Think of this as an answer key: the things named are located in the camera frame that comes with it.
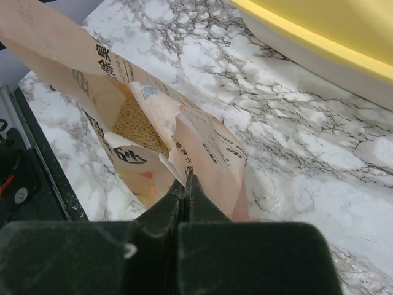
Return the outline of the pink cat litter bag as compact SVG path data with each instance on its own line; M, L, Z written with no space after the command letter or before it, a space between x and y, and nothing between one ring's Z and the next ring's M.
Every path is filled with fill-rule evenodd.
M185 184L195 174L227 217L248 220L247 153L214 116L39 1L1 2L1 42L83 107L113 166L145 207L174 181Z

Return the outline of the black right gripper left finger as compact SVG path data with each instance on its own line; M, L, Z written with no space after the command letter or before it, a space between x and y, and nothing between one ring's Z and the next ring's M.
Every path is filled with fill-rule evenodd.
M2 294L174 294L185 190L133 221L20 221L1 230Z

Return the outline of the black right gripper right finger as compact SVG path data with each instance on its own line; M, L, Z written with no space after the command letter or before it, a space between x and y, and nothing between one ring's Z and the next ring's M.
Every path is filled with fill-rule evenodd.
M229 220L189 174L177 228L179 294L341 294L327 242L301 222Z

